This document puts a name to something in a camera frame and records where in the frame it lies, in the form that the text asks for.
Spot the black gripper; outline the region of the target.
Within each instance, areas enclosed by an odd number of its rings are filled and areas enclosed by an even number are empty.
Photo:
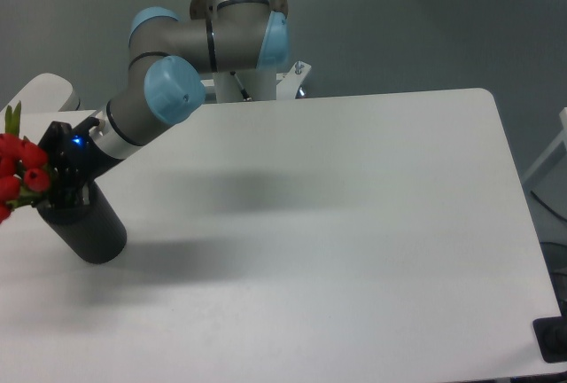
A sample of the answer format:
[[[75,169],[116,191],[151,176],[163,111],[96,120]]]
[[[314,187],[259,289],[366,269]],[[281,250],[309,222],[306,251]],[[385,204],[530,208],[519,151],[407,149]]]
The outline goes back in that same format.
[[[50,164],[51,183],[47,200],[55,209],[87,206],[89,183],[122,162],[103,152],[88,135],[72,133],[67,122],[52,121],[38,146]]]

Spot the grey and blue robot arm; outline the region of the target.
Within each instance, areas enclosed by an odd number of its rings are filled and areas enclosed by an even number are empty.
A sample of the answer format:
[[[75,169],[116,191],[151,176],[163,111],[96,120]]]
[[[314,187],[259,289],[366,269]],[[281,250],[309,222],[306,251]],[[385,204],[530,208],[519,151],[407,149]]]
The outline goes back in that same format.
[[[78,125],[52,124],[45,132],[40,145],[56,178],[35,207],[87,204],[86,186],[204,103],[202,74],[282,65],[287,17],[270,0],[213,0],[187,21],[151,7],[134,17],[128,47],[127,88]]]

